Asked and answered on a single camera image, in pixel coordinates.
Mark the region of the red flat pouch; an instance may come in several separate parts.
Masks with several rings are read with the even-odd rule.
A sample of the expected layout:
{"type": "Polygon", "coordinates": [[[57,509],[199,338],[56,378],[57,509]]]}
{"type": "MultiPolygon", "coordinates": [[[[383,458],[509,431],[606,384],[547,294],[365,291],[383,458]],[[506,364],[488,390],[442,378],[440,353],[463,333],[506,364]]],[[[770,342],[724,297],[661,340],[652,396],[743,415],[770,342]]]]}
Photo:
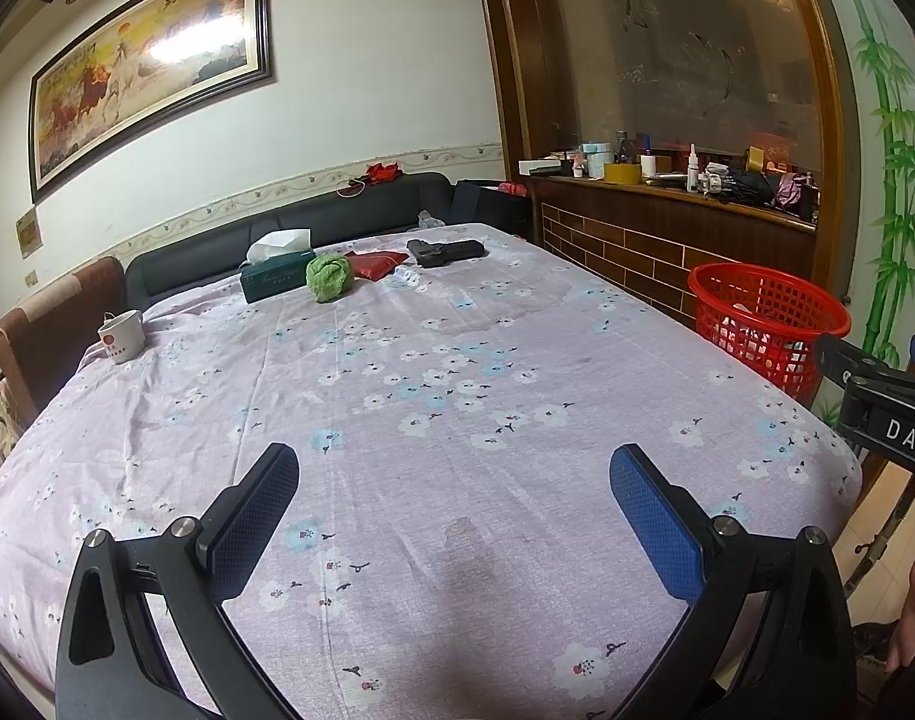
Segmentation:
{"type": "Polygon", "coordinates": [[[389,252],[389,250],[376,250],[376,252],[364,252],[364,254],[348,252],[347,254],[353,275],[368,281],[382,280],[408,258],[407,254],[389,252]]]}

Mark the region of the black leather sofa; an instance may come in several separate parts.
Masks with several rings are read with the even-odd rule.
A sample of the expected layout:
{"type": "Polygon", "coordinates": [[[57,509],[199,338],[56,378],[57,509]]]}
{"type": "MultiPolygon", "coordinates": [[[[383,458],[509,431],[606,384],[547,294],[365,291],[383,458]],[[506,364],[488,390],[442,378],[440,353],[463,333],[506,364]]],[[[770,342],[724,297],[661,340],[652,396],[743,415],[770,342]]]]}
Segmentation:
{"type": "Polygon", "coordinates": [[[145,310],[186,289],[228,277],[241,265],[413,229],[426,211],[444,221],[454,185],[428,172],[398,177],[355,195],[332,192],[245,216],[138,255],[125,269],[130,309],[145,310]]]}

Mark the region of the red plastic trash basket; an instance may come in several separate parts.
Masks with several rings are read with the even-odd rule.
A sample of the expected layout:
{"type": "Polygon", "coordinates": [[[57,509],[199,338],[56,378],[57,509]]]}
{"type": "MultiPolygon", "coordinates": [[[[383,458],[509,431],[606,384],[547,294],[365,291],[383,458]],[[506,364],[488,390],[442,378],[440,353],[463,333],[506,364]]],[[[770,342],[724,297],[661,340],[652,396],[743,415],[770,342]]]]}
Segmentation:
{"type": "Polygon", "coordinates": [[[709,343],[809,405],[820,387],[815,344],[844,338],[851,317],[810,281],[748,263],[705,263],[688,275],[695,328],[709,343]]]}

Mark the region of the green crumpled cloth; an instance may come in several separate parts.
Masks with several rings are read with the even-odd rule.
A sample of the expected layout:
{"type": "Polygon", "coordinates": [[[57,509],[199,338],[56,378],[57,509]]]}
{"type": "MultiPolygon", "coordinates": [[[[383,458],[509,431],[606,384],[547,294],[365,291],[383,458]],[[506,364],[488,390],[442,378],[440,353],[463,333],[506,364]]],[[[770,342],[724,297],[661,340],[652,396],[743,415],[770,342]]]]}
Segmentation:
{"type": "Polygon", "coordinates": [[[317,255],[306,266],[306,284],[320,304],[341,298],[352,288],[354,279],[347,255],[317,255]]]}

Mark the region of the white mug red logo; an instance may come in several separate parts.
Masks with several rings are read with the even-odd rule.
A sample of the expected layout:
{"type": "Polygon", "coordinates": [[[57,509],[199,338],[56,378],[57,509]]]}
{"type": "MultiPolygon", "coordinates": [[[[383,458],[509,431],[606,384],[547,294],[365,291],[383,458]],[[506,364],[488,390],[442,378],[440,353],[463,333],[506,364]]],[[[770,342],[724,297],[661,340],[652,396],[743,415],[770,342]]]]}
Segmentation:
{"type": "Polygon", "coordinates": [[[146,344],[143,314],[140,310],[126,310],[117,316],[106,314],[98,330],[99,341],[116,364],[133,361],[146,344]]]}

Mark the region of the dark green tissue box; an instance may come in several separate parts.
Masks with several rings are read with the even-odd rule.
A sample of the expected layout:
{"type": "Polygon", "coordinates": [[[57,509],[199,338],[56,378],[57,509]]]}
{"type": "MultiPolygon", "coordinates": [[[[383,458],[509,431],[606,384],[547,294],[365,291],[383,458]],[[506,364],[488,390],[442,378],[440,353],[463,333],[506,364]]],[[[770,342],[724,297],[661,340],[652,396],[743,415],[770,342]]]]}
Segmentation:
{"type": "Polygon", "coordinates": [[[247,249],[239,267],[239,281],[247,304],[306,284],[306,266],[316,256],[312,235],[309,229],[267,232],[247,249]]]}

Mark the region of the red item on sofa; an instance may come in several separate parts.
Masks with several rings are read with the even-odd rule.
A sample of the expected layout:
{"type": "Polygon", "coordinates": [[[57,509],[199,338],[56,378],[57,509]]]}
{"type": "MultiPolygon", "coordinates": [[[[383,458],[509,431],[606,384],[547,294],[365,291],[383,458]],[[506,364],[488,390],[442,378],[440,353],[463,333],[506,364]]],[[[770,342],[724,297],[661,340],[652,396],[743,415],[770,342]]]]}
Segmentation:
{"type": "Polygon", "coordinates": [[[337,195],[342,199],[354,199],[368,188],[392,184],[404,176],[404,171],[397,163],[373,163],[366,167],[361,176],[353,177],[345,187],[337,188],[337,195]]]}

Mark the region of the black pistol-shaped object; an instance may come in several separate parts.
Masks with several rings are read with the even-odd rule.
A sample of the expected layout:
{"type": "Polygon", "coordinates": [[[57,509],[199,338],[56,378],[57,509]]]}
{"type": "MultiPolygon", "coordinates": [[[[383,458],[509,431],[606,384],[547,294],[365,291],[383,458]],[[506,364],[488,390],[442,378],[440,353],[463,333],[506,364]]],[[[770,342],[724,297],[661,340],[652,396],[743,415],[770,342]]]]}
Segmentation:
{"type": "Polygon", "coordinates": [[[407,242],[407,249],[423,268],[437,268],[488,255],[488,250],[478,241],[426,242],[412,239],[407,242]]]}

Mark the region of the dark bag beside sofa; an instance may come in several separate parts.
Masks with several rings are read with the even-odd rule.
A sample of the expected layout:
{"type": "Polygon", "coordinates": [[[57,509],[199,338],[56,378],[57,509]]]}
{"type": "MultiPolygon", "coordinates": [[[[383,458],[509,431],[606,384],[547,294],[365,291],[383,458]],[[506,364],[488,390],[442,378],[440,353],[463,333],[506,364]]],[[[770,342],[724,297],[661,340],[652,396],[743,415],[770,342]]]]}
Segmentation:
{"type": "Polygon", "coordinates": [[[505,192],[498,184],[459,181],[454,186],[451,224],[482,223],[533,241],[533,206],[527,193],[505,192]]]}

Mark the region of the small wall plaque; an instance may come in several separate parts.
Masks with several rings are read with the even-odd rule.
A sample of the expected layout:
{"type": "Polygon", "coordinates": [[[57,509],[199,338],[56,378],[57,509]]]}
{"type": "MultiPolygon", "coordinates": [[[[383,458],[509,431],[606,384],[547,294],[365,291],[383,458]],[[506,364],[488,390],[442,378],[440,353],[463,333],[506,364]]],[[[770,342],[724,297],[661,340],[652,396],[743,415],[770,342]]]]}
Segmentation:
{"type": "Polygon", "coordinates": [[[20,216],[14,223],[14,229],[16,229],[16,239],[18,239],[18,247],[20,247],[23,259],[29,259],[34,252],[41,249],[42,234],[36,208],[31,208],[20,216]]]}

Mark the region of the framed horse painting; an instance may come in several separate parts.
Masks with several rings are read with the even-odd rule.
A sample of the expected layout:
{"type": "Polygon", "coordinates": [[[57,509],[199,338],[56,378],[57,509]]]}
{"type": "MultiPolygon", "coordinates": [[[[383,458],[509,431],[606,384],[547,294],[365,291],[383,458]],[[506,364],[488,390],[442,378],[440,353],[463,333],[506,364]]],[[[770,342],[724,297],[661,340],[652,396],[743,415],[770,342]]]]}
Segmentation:
{"type": "Polygon", "coordinates": [[[32,77],[31,199],[150,128],[272,76],[270,0],[128,0],[32,77]]]}

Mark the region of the floral lilac tablecloth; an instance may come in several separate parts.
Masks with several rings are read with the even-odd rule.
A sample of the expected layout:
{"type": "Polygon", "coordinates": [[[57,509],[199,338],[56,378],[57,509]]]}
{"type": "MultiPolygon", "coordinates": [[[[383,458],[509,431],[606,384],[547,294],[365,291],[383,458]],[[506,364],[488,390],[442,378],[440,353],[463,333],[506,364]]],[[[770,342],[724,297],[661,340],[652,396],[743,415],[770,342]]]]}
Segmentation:
{"type": "Polygon", "coordinates": [[[0,470],[0,649],[55,683],[83,538],[200,514],[267,445],[293,504],[229,617],[309,718],[597,718],[682,614],[608,486],[635,442],[710,514],[838,535],[859,463],[755,372],[481,224],[470,262],[320,304],[236,278],[89,348],[0,470]]]}

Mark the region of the wooden brick-pattern counter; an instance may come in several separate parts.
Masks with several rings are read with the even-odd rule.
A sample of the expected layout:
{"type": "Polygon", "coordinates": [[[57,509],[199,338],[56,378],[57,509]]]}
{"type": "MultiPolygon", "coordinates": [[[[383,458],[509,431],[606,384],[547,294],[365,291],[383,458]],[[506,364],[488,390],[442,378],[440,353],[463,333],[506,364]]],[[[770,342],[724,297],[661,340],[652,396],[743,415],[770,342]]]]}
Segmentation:
{"type": "Polygon", "coordinates": [[[535,237],[685,327],[695,325],[693,268],[745,262],[812,275],[817,231],[774,211],[658,190],[566,177],[526,181],[535,237]]]}

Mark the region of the yellow container on counter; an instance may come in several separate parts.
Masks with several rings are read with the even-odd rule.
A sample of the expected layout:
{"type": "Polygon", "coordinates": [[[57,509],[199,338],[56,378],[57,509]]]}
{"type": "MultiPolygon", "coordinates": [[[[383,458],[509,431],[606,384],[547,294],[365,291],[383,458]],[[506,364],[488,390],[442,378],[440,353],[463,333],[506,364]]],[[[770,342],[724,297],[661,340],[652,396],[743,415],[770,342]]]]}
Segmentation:
{"type": "Polygon", "coordinates": [[[610,185],[638,185],[643,178],[641,166],[635,163],[608,163],[604,166],[604,182],[610,185]]]}

